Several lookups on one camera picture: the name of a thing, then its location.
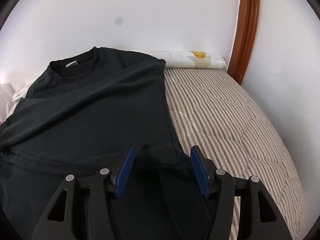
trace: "black t-shirt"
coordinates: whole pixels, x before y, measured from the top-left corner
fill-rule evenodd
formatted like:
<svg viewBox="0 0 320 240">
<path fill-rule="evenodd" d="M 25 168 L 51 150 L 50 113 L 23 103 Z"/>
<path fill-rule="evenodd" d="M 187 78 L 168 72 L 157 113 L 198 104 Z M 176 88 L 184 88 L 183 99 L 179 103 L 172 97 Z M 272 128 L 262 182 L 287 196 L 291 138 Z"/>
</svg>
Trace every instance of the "black t-shirt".
<svg viewBox="0 0 320 240">
<path fill-rule="evenodd" d="M 122 239 L 203 233 L 207 210 L 168 113 L 164 65 L 142 53 L 93 48 L 51 62 L 29 88 L 0 125 L 1 206 L 23 239 L 66 175 L 92 175 L 131 145 L 138 150 L 132 174 L 112 202 Z M 198 200 L 188 212 L 195 226 L 168 208 L 174 192 L 184 194 L 180 205 Z"/>
</svg>

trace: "metal rivet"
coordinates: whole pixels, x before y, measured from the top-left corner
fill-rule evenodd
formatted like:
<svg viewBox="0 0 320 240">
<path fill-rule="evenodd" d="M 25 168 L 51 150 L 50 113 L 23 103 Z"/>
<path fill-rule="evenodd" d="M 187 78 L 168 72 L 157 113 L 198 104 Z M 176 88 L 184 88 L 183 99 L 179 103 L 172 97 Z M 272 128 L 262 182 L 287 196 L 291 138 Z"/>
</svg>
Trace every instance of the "metal rivet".
<svg viewBox="0 0 320 240">
<path fill-rule="evenodd" d="M 108 174 L 109 173 L 109 169 L 107 169 L 107 168 L 104 168 L 104 169 L 102 169 L 101 171 L 100 171 L 100 174 L 102 174 L 102 175 L 106 175 L 106 174 Z"/>
<path fill-rule="evenodd" d="M 217 169 L 217 170 L 216 170 L 216 173 L 217 173 L 218 175 L 224 175 L 224 174 L 226 174 L 226 172 L 225 172 L 224 169 Z"/>
<path fill-rule="evenodd" d="M 66 176 L 66 181 L 72 181 L 75 178 L 72 174 Z"/>
<path fill-rule="evenodd" d="M 252 180 L 253 182 L 259 182 L 259 178 L 258 178 L 257 176 L 252 176 L 252 177 L 251 177 L 251 180 Z"/>
</svg>

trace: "bed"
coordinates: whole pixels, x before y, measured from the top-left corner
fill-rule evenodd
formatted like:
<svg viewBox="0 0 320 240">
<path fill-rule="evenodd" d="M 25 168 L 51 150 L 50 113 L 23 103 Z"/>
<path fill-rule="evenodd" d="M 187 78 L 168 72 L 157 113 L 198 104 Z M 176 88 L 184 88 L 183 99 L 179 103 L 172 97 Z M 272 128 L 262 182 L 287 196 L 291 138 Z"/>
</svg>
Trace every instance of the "bed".
<svg viewBox="0 0 320 240">
<path fill-rule="evenodd" d="M 293 239 L 308 233 L 304 193 L 295 166 L 267 117 L 222 70 L 165 69 L 172 123 L 185 153 L 199 145 L 234 177 L 256 175 L 282 213 Z M 237 239 L 240 199 L 235 198 L 230 239 Z"/>
</svg>

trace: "yellow fruit print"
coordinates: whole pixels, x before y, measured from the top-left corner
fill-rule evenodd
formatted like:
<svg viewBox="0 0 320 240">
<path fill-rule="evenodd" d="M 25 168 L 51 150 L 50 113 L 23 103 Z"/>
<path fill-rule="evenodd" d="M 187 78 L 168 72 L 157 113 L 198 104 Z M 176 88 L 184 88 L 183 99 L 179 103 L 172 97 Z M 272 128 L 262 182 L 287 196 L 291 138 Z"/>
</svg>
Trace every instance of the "yellow fruit print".
<svg viewBox="0 0 320 240">
<path fill-rule="evenodd" d="M 195 55 L 197 58 L 205 58 L 205 52 L 199 52 L 199 51 L 190 51 L 193 53 L 193 55 Z"/>
</svg>

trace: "ribbed blue pad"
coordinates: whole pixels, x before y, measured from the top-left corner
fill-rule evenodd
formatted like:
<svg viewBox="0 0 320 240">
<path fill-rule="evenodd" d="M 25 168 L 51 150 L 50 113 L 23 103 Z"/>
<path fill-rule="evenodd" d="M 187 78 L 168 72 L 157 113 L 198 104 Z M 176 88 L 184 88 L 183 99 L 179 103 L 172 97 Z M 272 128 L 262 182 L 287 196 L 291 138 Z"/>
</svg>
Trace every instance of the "ribbed blue pad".
<svg viewBox="0 0 320 240">
<path fill-rule="evenodd" d="M 200 192 L 202 195 L 204 195 L 206 199 L 209 199 L 211 195 L 209 190 L 209 177 L 194 147 L 192 147 L 190 150 L 190 159 L 191 159 L 193 170 L 196 175 L 198 186 L 200 188 Z"/>
<path fill-rule="evenodd" d="M 136 155 L 136 149 L 133 146 L 131 146 L 116 178 L 116 189 L 115 189 L 116 198 L 120 197 L 120 195 L 124 193 L 124 190 L 125 190 L 125 187 L 127 186 L 127 181 L 132 169 L 135 155 Z"/>
</svg>

